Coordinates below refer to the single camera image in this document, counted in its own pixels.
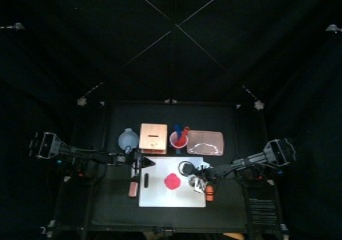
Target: white board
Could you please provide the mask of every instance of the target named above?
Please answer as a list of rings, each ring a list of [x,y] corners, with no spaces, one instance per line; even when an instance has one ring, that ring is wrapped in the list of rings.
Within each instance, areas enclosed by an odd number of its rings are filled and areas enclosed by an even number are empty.
[[[156,166],[142,169],[141,207],[206,207],[205,193],[198,193],[189,184],[189,178],[178,170],[180,163],[192,162],[196,167],[204,163],[202,157],[148,157]],[[145,186],[145,175],[149,173],[149,187]],[[177,174],[181,186],[172,190],[165,183],[170,174]]]

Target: cardboard box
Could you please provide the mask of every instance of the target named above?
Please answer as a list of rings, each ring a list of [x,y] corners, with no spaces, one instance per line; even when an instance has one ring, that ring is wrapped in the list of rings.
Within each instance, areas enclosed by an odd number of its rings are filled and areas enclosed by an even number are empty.
[[[142,124],[140,148],[145,154],[166,154],[168,125]]]

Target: pink object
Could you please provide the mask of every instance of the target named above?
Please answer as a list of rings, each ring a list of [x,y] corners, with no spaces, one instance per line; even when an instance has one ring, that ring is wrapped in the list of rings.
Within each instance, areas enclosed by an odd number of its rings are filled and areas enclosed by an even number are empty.
[[[181,186],[181,179],[178,178],[176,173],[172,173],[166,179],[165,183],[169,189],[176,190]]]

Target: red object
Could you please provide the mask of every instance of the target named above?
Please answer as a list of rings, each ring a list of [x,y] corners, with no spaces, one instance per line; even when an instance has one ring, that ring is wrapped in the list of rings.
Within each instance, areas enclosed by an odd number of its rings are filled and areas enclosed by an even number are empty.
[[[169,189],[176,190],[181,186],[181,179],[178,178],[176,173],[172,173],[166,179],[165,183]]]
[[[188,142],[188,137],[186,137],[186,136],[188,136],[189,131],[190,131],[190,128],[189,128],[189,127],[185,127],[185,130],[184,130],[184,132],[182,132],[181,139],[180,139],[178,142],[176,143],[176,146],[182,147],[182,146],[186,144],[186,142]]]

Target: light fixture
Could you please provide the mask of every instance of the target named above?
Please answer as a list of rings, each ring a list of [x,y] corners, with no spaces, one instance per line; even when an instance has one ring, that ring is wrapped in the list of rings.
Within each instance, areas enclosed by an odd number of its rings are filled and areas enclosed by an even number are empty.
[[[342,32],[342,29],[339,28],[339,26],[337,26],[336,24],[332,24],[332,25],[329,25],[329,27],[327,28],[327,31],[335,31],[336,34],[337,34],[339,31]]]
[[[18,30],[26,30],[26,27],[22,23],[15,23],[14,26],[0,26],[0,30],[5,30],[5,29],[15,29],[18,31]]]

